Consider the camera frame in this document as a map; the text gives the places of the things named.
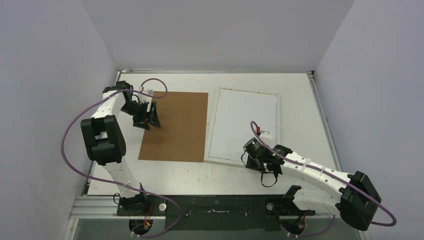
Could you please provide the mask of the brown backing board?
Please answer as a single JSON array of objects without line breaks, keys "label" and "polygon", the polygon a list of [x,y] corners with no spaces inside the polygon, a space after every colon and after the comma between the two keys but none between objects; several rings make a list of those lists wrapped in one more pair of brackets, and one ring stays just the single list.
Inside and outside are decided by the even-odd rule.
[{"label": "brown backing board", "polygon": [[202,163],[205,155],[207,92],[169,91],[155,99],[160,128],[143,134],[138,159]]}]

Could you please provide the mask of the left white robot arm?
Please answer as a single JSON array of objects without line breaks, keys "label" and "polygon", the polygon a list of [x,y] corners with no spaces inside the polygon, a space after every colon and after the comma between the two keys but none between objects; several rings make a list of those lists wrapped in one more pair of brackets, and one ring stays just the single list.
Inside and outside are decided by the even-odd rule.
[{"label": "left white robot arm", "polygon": [[90,118],[81,121],[80,127],[88,158],[102,166],[117,185],[119,205],[141,216],[149,210],[149,201],[125,159],[127,145],[117,117],[126,113],[134,127],[144,130],[160,128],[161,124],[152,98],[154,91],[144,86],[137,93],[133,90],[126,81],[106,87],[102,103]]}]

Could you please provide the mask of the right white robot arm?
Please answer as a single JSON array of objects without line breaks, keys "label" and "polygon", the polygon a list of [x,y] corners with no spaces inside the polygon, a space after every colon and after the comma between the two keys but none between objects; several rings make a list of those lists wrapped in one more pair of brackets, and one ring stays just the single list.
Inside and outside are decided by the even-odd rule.
[{"label": "right white robot arm", "polygon": [[366,174],[327,168],[282,145],[269,150],[256,138],[251,138],[243,150],[248,155],[248,169],[275,177],[287,175],[317,188],[308,190],[291,186],[282,201],[286,213],[314,211],[332,214],[341,217],[350,227],[368,230],[377,212],[377,204],[382,200]]}]

